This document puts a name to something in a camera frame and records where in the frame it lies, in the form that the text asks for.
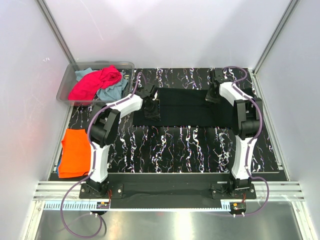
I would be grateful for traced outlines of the black polo shirt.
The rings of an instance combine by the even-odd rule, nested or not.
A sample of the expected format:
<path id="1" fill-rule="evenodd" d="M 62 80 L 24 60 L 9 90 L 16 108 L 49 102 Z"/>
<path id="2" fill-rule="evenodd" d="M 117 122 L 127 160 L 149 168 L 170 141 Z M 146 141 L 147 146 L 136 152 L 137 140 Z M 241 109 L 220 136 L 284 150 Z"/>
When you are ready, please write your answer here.
<path id="1" fill-rule="evenodd" d="M 160 120 L 146 119 L 141 109 L 133 114 L 135 126 L 149 127 L 232 127 L 233 107 L 225 99 L 220 103 L 205 100 L 208 90 L 158 89 Z"/>

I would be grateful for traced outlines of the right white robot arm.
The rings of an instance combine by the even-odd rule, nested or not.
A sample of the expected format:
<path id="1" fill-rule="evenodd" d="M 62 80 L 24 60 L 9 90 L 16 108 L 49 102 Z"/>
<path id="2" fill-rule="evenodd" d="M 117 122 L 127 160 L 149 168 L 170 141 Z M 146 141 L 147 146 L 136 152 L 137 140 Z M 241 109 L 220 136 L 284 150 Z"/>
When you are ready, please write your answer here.
<path id="1" fill-rule="evenodd" d="M 232 106 L 231 130 L 235 135 L 235 157 L 227 183 L 221 185 L 221 190 L 213 189 L 213 199 L 254 200 L 257 198 L 254 179 L 251 174 L 251 164 L 254 148 L 263 128 L 263 101 L 252 97 L 241 90 L 237 83 L 245 80 L 248 73 L 240 79 L 226 78 L 227 67 L 215 68 L 210 73 L 211 85 L 205 100 L 216 104 L 220 99 L 226 100 Z"/>

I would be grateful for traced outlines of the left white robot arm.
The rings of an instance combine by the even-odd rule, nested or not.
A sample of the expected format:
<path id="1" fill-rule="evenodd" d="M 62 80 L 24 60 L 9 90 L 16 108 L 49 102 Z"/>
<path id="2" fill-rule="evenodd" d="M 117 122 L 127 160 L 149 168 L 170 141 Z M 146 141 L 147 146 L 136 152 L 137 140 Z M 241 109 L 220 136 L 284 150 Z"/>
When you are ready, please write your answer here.
<path id="1" fill-rule="evenodd" d="M 90 170 L 81 183 L 81 199 L 102 199 L 111 195 L 111 188 L 108 186 L 108 159 L 111 145 L 118 134 L 120 120 L 140 110 L 143 110 L 147 118 L 159 120 L 158 95 L 158 88 L 147 83 L 118 101 L 94 106 L 86 129 L 91 151 Z"/>

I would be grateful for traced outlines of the grey-blue t-shirt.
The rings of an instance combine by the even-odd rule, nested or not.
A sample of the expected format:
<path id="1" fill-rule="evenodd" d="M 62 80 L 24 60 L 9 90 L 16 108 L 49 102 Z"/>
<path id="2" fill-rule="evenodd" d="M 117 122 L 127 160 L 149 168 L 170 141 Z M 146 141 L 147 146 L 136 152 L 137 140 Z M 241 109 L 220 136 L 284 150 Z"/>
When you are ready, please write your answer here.
<path id="1" fill-rule="evenodd" d="M 91 72 L 94 72 L 96 70 L 91 70 L 90 68 L 87 69 L 87 73 L 84 74 L 84 76 L 86 74 L 89 74 Z M 121 97 L 121 91 L 122 89 L 124 88 L 124 86 L 127 84 L 127 81 L 123 79 L 123 76 L 122 76 L 122 79 L 120 80 L 120 82 L 118 82 L 117 84 L 115 85 L 112 85 L 112 86 L 109 86 L 108 88 L 106 89 L 99 89 L 96 93 L 95 96 L 98 96 L 101 100 L 105 101 L 105 102 L 114 102 L 114 101 L 118 101 L 120 100 L 122 97 Z"/>

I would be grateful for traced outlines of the pink t-shirt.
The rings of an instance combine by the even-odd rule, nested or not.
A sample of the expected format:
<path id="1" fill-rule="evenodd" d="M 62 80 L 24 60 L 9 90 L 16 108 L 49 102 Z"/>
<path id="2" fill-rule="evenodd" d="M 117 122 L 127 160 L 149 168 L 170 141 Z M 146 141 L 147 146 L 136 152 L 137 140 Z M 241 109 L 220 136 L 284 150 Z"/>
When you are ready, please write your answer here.
<path id="1" fill-rule="evenodd" d="M 106 89 L 120 82 L 122 74 L 110 65 L 86 74 L 68 94 L 70 101 L 92 101 L 99 89 Z"/>

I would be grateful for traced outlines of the clear plastic bin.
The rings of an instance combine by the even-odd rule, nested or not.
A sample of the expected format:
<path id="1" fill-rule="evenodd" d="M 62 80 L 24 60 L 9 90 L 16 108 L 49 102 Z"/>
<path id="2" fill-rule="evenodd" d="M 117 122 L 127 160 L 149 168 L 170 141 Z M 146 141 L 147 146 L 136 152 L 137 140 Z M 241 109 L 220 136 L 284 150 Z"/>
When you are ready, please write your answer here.
<path id="1" fill-rule="evenodd" d="M 121 90 L 121 97 L 126 97 L 132 90 L 133 77 L 135 65 L 132 62 L 117 62 L 117 61 L 94 61 L 94 62 L 76 62 L 67 66 L 62 81 L 60 83 L 56 99 L 69 106 L 88 106 L 96 103 L 103 103 L 97 95 L 92 100 L 69 100 L 69 93 L 74 86 L 80 81 L 80 79 L 87 73 L 87 69 L 93 71 L 99 71 L 109 66 L 115 66 L 115 68 L 121 73 L 127 84 Z"/>

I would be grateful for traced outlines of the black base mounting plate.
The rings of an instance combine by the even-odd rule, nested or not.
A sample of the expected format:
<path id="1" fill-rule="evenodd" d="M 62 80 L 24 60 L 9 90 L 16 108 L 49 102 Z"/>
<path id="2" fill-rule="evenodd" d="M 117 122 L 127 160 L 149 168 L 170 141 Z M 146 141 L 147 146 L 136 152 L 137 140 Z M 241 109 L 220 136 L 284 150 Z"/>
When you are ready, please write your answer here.
<path id="1" fill-rule="evenodd" d="M 210 199 L 255 200 L 252 181 L 234 180 L 228 173 L 111 173 L 103 183 L 85 180 L 81 199 L 146 196 L 203 196 Z"/>

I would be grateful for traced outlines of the folded orange t-shirt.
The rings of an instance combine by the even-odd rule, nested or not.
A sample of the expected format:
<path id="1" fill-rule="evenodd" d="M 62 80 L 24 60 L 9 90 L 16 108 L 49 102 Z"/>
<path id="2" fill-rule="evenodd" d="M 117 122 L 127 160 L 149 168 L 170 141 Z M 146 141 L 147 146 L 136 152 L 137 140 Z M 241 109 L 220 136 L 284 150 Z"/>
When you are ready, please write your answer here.
<path id="1" fill-rule="evenodd" d="M 91 147 L 85 130 L 68 128 L 61 146 L 60 179 L 88 175 L 91 165 Z"/>

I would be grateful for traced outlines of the folded blue t-shirt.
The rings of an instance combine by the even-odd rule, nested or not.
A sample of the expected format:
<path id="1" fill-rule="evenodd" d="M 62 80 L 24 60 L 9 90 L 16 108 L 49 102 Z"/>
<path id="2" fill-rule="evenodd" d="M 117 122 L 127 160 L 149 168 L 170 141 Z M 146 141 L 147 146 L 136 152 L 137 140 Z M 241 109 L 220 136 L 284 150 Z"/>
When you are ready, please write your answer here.
<path id="1" fill-rule="evenodd" d="M 56 166 L 56 174 L 57 174 L 58 178 L 60 178 L 60 165 L 61 165 L 61 162 L 58 162 L 58 164 Z"/>

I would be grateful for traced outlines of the right aluminium frame post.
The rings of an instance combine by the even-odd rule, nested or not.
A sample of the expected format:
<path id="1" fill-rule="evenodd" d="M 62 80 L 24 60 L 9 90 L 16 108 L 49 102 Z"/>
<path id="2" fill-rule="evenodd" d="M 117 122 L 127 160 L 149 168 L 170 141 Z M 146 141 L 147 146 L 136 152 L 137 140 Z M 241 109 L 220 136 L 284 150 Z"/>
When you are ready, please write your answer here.
<path id="1" fill-rule="evenodd" d="M 261 56 L 259 57 L 255 67 L 252 69 L 252 73 L 257 75 L 261 67 L 263 66 L 264 62 L 266 61 L 268 55 L 270 54 L 271 50 L 273 49 L 275 43 L 277 42 L 278 38 L 280 37 L 281 33 L 285 29 L 289 19 L 291 18 L 292 14 L 294 13 L 295 9 L 297 8 L 300 0 L 290 0 L 285 11 L 283 12 L 280 20 L 278 21 L 276 28 L 274 29 L 270 39 L 268 40 Z"/>

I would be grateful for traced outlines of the aluminium frame post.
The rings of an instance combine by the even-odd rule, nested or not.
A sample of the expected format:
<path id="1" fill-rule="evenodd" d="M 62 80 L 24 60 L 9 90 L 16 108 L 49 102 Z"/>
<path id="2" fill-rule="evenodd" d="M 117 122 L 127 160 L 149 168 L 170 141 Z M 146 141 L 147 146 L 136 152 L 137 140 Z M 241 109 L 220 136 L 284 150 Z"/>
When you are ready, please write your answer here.
<path id="1" fill-rule="evenodd" d="M 261 56 L 259 57 L 255 67 L 252 69 L 252 73 L 257 75 L 261 67 L 263 66 L 264 62 L 266 61 L 268 55 L 270 54 L 271 50 L 273 49 L 275 43 L 277 42 L 278 38 L 280 37 L 281 33 L 285 29 L 289 19 L 291 18 L 292 14 L 294 13 L 295 9 L 297 8 L 300 0 L 290 0 L 285 11 L 283 12 L 280 20 L 278 21 L 276 28 L 274 29 L 270 39 L 268 40 Z"/>
<path id="2" fill-rule="evenodd" d="M 63 37 L 58 24 L 55 21 L 55 18 L 53 14 L 50 11 L 49 6 L 47 5 L 45 0 L 35 0 L 36 4 L 39 7 L 39 10 L 41 11 L 42 15 L 44 16 L 51 32 L 53 33 L 58 45 L 60 46 L 62 52 L 64 53 L 65 57 L 67 58 L 68 62 L 70 64 L 73 64 L 76 62 L 65 38 Z"/>

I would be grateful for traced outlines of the aluminium front rail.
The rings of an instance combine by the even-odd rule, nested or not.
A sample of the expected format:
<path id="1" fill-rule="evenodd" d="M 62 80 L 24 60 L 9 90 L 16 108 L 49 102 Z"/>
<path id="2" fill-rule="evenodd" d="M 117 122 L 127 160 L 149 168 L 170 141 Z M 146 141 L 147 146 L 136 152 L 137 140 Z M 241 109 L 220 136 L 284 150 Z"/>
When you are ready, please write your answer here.
<path id="1" fill-rule="evenodd" d="M 61 200 L 67 191 L 68 200 L 78 200 L 81 185 L 73 186 L 74 181 L 40 181 L 33 195 L 34 201 Z M 269 194 L 270 201 L 303 201 L 304 195 L 298 182 L 272 181 L 265 184 L 261 181 L 253 183 L 258 200 L 263 200 Z M 128 192 L 134 193 L 168 193 L 175 194 L 177 191 L 186 190 L 187 195 L 210 192 L 209 182 L 124 182 L 110 183 L 112 195 L 124 197 Z"/>

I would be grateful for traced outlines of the left aluminium frame post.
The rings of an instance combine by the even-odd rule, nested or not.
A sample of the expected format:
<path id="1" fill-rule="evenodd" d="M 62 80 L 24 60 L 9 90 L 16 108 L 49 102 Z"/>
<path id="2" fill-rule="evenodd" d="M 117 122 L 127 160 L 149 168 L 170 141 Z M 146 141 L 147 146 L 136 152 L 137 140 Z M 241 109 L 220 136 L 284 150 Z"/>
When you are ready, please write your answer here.
<path id="1" fill-rule="evenodd" d="M 65 57 L 67 58 L 68 62 L 70 64 L 73 64 L 76 62 L 65 38 L 63 37 L 58 24 L 55 21 L 55 18 L 53 14 L 50 11 L 49 6 L 47 5 L 45 0 L 35 0 L 36 4 L 39 7 L 39 10 L 41 11 L 42 15 L 44 16 L 51 32 L 53 33 L 58 45 L 60 46 L 62 52 L 64 53 Z"/>

